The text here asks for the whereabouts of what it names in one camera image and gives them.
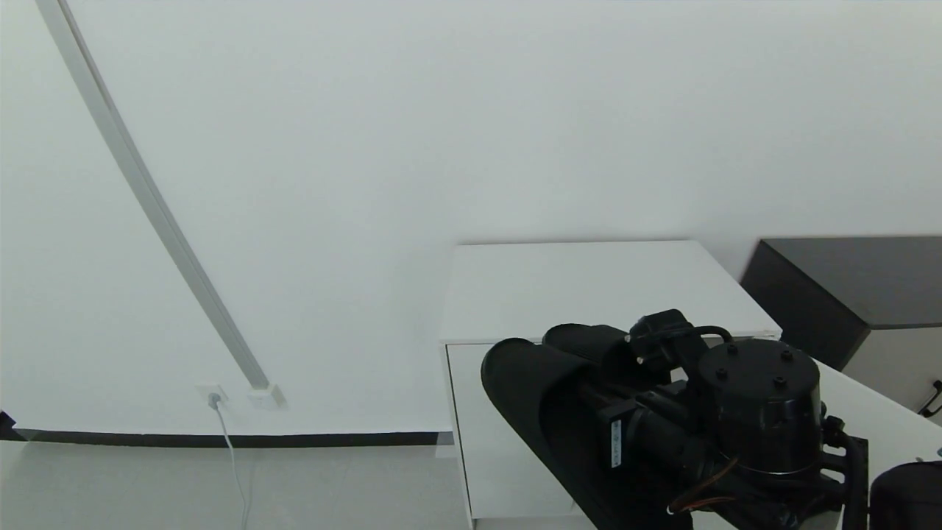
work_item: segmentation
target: power cord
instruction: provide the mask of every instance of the power cord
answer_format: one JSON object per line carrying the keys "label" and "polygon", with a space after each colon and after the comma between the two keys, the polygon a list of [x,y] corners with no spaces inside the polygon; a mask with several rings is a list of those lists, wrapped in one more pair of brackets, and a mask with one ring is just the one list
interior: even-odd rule
{"label": "power cord", "polygon": [[213,392],[209,394],[209,407],[216,411],[216,415],[219,416],[219,424],[222,425],[222,435],[226,438],[226,445],[229,446],[229,456],[233,460],[233,475],[235,476],[235,485],[238,486],[239,497],[242,497],[242,525],[241,530],[246,530],[246,526],[249,525],[249,504],[245,502],[245,493],[242,492],[242,483],[238,480],[238,471],[236,470],[236,449],[233,448],[233,443],[229,439],[229,431],[226,430],[226,422],[222,419],[222,413],[219,412],[219,402],[222,401],[222,398],[219,394]]}

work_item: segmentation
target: cabinet drawer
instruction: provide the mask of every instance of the cabinet drawer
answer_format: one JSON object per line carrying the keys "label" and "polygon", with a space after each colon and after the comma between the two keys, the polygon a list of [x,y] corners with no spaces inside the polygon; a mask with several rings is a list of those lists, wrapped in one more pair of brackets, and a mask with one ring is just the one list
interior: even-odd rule
{"label": "cabinet drawer", "polygon": [[556,477],[491,404],[480,382],[490,344],[449,344],[448,372],[471,517],[539,517],[573,513]]}
{"label": "cabinet drawer", "polygon": [[[873,330],[843,372],[915,412],[942,379],[942,327]],[[942,425],[942,412],[932,421]]]}

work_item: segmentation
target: white table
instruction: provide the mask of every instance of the white table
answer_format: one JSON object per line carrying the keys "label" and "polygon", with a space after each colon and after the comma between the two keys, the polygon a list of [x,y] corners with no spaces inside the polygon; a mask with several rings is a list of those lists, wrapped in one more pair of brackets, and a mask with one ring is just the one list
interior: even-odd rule
{"label": "white table", "polygon": [[[508,337],[538,341],[559,323],[627,329],[680,309],[736,338],[781,329],[695,241],[462,246],[455,250],[441,350],[467,516],[481,528],[591,528],[578,506],[491,405],[480,362]],[[847,431],[870,440],[870,480],[916,456],[935,457],[942,428],[825,366],[821,399]],[[712,514],[695,528],[731,526]]]}

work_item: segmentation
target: black baseboard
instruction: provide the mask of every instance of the black baseboard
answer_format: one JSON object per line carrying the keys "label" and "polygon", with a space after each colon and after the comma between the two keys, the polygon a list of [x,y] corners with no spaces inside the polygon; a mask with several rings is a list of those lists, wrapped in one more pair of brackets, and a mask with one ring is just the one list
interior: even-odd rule
{"label": "black baseboard", "polygon": [[[68,431],[37,431],[14,429],[15,422],[0,412],[0,439],[19,441],[50,441],[87,445],[121,445],[126,447],[226,447],[219,435],[129,435],[112,433],[79,433]],[[336,435],[231,436],[233,447],[269,449],[286,447],[374,447],[397,445],[436,445],[437,432],[368,433]]]}

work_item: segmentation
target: dark gray cabinet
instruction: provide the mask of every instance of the dark gray cabinet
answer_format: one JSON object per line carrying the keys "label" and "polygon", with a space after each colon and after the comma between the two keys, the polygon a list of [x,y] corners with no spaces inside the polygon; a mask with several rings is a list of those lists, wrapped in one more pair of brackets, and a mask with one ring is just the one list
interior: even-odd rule
{"label": "dark gray cabinet", "polygon": [[906,408],[942,380],[942,237],[765,239],[741,285],[782,340]]}

